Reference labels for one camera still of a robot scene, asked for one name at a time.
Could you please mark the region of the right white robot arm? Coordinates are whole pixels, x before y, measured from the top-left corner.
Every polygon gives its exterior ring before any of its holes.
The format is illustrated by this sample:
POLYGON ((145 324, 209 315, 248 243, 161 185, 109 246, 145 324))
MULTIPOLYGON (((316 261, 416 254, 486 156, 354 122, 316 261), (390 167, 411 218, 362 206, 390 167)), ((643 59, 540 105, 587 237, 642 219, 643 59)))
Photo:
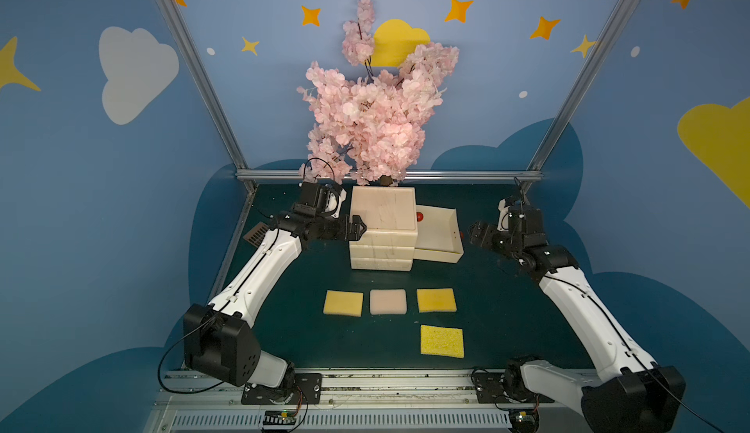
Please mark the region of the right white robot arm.
POLYGON ((581 415, 594 432, 668 432, 688 405, 685 378, 664 367, 618 323, 597 296, 575 257, 551 245, 543 213, 527 186, 500 200, 497 223, 470 228, 470 242, 519 264, 560 310, 596 370, 584 376, 535 356, 509 361, 502 397, 518 403, 551 399, 581 415))

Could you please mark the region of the pink sponge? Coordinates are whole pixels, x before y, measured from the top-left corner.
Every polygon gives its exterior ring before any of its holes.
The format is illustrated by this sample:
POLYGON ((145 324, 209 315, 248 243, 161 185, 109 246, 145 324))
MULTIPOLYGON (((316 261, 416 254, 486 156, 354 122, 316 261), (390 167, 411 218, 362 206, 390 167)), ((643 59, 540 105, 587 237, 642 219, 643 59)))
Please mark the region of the pink sponge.
POLYGON ((371 290, 369 299, 370 314, 405 315, 407 299, 405 290, 371 290))

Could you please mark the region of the bright yellow porous sponge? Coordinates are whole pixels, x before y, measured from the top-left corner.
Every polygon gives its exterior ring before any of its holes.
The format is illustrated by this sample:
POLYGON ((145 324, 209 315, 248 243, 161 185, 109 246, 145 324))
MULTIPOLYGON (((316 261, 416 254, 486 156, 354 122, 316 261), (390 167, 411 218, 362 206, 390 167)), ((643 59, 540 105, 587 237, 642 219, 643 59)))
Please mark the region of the bright yellow porous sponge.
POLYGON ((422 325, 420 327, 420 353, 463 359, 465 348, 462 329, 422 325))

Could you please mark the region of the pale yellow foam sponge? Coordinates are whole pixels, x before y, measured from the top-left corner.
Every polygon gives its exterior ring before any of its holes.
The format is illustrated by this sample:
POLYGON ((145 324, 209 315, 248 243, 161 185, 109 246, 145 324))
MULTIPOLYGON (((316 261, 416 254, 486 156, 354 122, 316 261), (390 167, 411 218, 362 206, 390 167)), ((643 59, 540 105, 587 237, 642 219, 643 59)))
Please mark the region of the pale yellow foam sponge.
POLYGON ((362 292, 338 292, 328 290, 323 306, 324 315, 361 317, 363 313, 362 292))

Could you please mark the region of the white three-drawer cabinet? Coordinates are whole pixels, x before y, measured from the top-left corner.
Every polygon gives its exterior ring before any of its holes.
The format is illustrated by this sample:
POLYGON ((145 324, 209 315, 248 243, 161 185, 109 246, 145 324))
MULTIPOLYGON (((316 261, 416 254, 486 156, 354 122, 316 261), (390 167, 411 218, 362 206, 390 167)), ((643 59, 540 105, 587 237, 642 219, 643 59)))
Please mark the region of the white three-drawer cabinet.
POLYGON ((411 270, 418 237, 413 188, 355 186, 351 215, 358 215, 367 227, 350 243, 353 270, 411 270))

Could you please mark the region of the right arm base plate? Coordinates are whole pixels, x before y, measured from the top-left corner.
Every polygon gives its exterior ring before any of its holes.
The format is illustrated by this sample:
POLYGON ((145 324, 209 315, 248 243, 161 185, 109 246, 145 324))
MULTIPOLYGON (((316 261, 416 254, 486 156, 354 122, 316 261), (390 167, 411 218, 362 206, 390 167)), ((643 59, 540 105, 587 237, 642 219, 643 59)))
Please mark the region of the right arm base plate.
POLYGON ((531 393, 522 385, 518 388, 507 387, 503 372, 473 370, 469 380, 474 387, 479 404, 553 404, 554 400, 543 395, 531 393))

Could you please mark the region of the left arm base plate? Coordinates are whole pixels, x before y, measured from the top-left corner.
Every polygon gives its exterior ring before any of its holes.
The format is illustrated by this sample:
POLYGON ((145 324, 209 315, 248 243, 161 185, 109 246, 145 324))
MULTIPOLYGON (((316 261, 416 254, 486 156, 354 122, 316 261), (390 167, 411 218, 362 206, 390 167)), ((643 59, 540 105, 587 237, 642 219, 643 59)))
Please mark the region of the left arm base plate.
POLYGON ((248 383, 244 386, 240 403, 250 406, 318 405, 322 394, 322 375, 319 372, 294 374, 294 379, 283 380, 281 386, 271 388, 248 383))

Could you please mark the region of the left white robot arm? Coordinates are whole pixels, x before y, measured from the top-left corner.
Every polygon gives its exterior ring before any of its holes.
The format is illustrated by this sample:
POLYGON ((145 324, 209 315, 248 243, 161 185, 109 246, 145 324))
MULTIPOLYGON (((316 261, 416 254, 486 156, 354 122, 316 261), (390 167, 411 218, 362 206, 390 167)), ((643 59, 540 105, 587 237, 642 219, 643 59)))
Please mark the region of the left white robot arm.
POLYGON ((346 192, 329 161, 311 157, 307 172, 321 163, 329 184, 305 179, 299 200, 273 215, 259 247, 237 276, 208 304, 195 304, 183 317, 187 368, 236 387, 259 384, 288 397, 295 388, 292 364, 262 350, 253 333, 260 310, 289 265, 312 241, 357 242, 367 227, 358 215, 341 212, 346 192))

